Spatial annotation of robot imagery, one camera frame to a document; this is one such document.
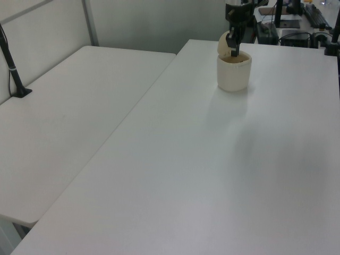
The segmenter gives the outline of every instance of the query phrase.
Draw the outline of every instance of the cable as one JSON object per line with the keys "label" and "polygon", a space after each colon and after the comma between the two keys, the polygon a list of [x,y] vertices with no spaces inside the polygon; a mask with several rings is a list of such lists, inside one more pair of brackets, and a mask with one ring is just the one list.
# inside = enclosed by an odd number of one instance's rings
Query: cable
{"label": "cable", "polygon": [[[5,37],[6,45],[7,45],[7,47],[8,47],[8,46],[9,46],[9,41],[7,40],[7,36],[6,36],[6,34],[5,34],[4,29],[2,28],[1,24],[0,24],[0,29],[1,29],[2,34],[3,34],[4,37]],[[9,94],[10,94],[10,97],[12,97],[12,93],[11,93],[11,71],[10,71],[10,70],[8,70],[8,92],[9,92]]]}
{"label": "cable", "polygon": [[312,36],[311,33],[308,33],[308,32],[298,32],[298,33],[290,33],[289,35],[285,35],[285,36],[282,36],[281,38],[279,38],[278,41],[281,41],[281,39],[285,39],[285,38],[288,38],[288,37],[291,37],[291,36],[297,36],[297,35],[303,35],[303,34],[308,34],[309,35],[309,38]]}
{"label": "cable", "polygon": [[271,24],[273,24],[273,15],[274,15],[274,9],[273,9],[273,11],[271,12],[271,22],[270,22]]}
{"label": "cable", "polygon": [[7,40],[7,36],[6,36],[6,34],[5,34],[5,31],[4,31],[4,29],[2,28],[2,26],[1,26],[1,23],[0,23],[0,29],[1,29],[1,32],[2,32],[2,34],[4,35],[4,37],[5,37],[5,40],[6,40],[6,44],[7,44],[7,47],[9,46],[9,41]]}
{"label": "cable", "polygon": [[[275,7],[275,5],[276,5],[276,3],[274,4],[274,6],[270,9],[270,11],[268,12],[268,14],[270,14],[270,13],[274,13],[274,7]],[[263,18],[262,18],[262,20],[261,20],[261,23],[262,23],[262,21],[265,19],[265,17],[266,16],[268,16],[268,14],[266,14]]]}
{"label": "cable", "polygon": [[11,71],[8,71],[8,92],[10,93],[10,97],[12,97],[11,93]]}

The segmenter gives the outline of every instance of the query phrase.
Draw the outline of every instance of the white table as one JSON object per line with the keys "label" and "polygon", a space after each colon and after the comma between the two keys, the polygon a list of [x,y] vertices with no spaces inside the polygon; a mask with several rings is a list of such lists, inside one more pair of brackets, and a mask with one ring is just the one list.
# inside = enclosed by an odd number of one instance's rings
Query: white table
{"label": "white table", "polygon": [[[254,10],[254,15],[256,17],[257,22],[260,22],[263,18],[263,16],[261,16],[259,14],[259,9],[260,8],[273,7],[275,5],[275,3],[276,3],[276,0],[269,0],[268,6],[262,6],[262,7],[256,8]],[[332,26],[332,28],[334,28],[335,23],[336,23],[336,18],[337,18],[337,15],[338,15],[338,11],[339,11],[339,7],[340,7],[340,3],[338,2],[338,0],[332,0],[332,3],[327,4],[327,5],[322,5],[322,4],[319,4],[319,3],[320,3],[320,1],[316,0],[312,4],[314,4],[316,6],[316,8],[320,9],[323,16],[328,21],[329,25]],[[279,38],[282,35],[282,30],[304,30],[304,31],[307,31],[308,33],[314,33],[314,32],[315,33],[318,33],[318,32],[328,33],[328,30],[319,31],[319,29],[312,28],[305,15],[302,15],[301,18],[302,18],[302,20],[300,21],[300,28],[299,29],[297,29],[297,28],[279,28],[279,29],[277,29],[276,31],[278,33]]]}
{"label": "white table", "polygon": [[32,226],[174,54],[83,47],[0,106],[0,217]]}
{"label": "white table", "polygon": [[338,254],[336,58],[241,50],[226,93],[217,43],[190,40],[13,255]]}

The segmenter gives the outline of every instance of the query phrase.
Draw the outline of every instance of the ceramic cup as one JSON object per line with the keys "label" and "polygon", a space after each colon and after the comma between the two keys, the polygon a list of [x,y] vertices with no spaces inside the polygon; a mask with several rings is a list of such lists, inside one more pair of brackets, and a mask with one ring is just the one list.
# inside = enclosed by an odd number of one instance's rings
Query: ceramic cup
{"label": "ceramic cup", "polygon": [[217,84],[228,92],[245,89],[249,83],[251,56],[243,51],[237,57],[217,57]]}

